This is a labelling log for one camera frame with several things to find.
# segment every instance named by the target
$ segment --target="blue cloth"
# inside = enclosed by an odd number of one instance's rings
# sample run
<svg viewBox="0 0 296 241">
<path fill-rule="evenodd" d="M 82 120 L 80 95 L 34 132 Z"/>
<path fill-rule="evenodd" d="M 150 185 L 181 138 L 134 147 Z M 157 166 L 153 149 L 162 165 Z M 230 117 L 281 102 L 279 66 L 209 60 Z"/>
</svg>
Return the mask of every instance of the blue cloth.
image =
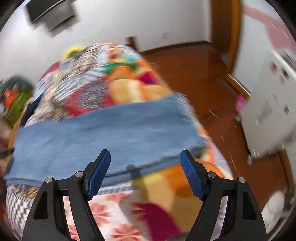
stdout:
<svg viewBox="0 0 296 241">
<path fill-rule="evenodd" d="M 183 149 L 198 156 L 206 140 L 197 134 L 190 114 L 187 99 L 176 93 L 20 128 L 6 185 L 41 186 L 48 176 L 69 178 L 83 171 L 102 149 L 111 153 L 102 186 L 130 180 L 130 165 L 146 175 L 179 163 Z"/>
</svg>

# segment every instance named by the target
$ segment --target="bed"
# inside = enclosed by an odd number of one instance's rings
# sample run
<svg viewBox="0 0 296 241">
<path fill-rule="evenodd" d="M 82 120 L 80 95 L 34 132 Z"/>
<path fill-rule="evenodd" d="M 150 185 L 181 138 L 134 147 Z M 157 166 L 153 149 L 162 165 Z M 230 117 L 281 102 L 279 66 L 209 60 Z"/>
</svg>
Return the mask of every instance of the bed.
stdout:
<svg viewBox="0 0 296 241">
<path fill-rule="evenodd" d="M 94 71 L 87 78 L 80 78 L 87 69 Z M 60 81 L 69 76 L 73 81 L 57 91 Z M 159 74 L 135 50 L 125 45 L 96 44 L 74 57 L 55 63 L 43 74 L 28 103 L 41 101 L 24 128 L 45 120 L 72 119 L 119 104 L 155 101 L 171 94 L 172 90 Z M 206 148 L 195 160 L 201 162 L 207 171 L 232 179 L 220 151 L 196 116 L 192 114 L 191 118 L 196 132 L 207 140 Z M 21 119 L 13 128 L 8 147 L 14 144 Z M 7 186 L 5 220 L 19 240 L 37 192 L 38 187 L 35 186 Z M 212 240 L 220 234 L 226 203 L 227 198 L 223 198 Z M 176 164 L 140 178 L 104 186 L 89 204 L 106 240 L 162 241 L 184 240 L 202 202 L 193 196 L 180 164 Z M 67 197 L 64 197 L 64 205 L 71 237 L 79 240 Z"/>
</svg>

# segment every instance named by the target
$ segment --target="blue rubber fingertip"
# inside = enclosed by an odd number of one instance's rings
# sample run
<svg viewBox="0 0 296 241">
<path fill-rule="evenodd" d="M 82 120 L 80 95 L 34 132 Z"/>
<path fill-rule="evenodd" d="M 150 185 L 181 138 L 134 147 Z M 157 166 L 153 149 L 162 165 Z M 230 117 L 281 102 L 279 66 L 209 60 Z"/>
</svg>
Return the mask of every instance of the blue rubber fingertip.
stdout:
<svg viewBox="0 0 296 241">
<path fill-rule="evenodd" d="M 193 195 L 198 197 L 199 200 L 204 201 L 205 194 L 202 191 L 202 181 L 184 151 L 180 154 L 180 163 Z"/>
<path fill-rule="evenodd" d="M 89 199 L 92 199 L 93 196 L 96 196 L 98 194 L 106 172 L 110 166 L 110 162 L 111 155 L 110 152 L 107 150 L 97 169 L 94 171 L 94 174 L 89 179 L 89 188 L 87 192 L 87 196 Z"/>
</svg>

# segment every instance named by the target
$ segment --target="folded blue garment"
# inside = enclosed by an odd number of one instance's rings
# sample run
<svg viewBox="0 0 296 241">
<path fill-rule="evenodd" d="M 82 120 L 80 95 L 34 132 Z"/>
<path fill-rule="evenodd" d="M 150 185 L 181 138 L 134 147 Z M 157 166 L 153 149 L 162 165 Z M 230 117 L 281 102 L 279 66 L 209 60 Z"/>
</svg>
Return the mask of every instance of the folded blue garment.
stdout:
<svg viewBox="0 0 296 241">
<path fill-rule="evenodd" d="M 188 149 L 198 156 L 206 140 L 196 132 L 187 99 L 175 93 L 153 102 L 117 105 L 71 120 L 20 128 L 6 185 L 41 186 L 48 176 L 69 178 L 95 161 L 102 149 L 111 165 L 102 186 L 131 179 L 130 166 L 146 175 L 179 163 Z"/>
</svg>

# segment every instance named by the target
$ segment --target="wooden floor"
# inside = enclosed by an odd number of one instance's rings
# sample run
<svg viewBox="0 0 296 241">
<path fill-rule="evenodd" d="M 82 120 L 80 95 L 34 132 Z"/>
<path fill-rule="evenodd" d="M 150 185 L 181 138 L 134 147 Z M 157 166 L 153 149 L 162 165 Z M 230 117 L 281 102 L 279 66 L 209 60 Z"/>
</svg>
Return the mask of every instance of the wooden floor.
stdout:
<svg viewBox="0 0 296 241">
<path fill-rule="evenodd" d="M 275 191 L 284 191 L 286 180 L 278 156 L 256 160 L 252 166 L 246 163 L 248 152 L 244 135 L 241 127 L 234 123 L 237 93 L 225 83 L 226 67 L 210 46 L 163 50 L 145 57 L 156 64 L 174 91 L 188 96 L 234 177 L 246 178 L 261 209 Z"/>
</svg>

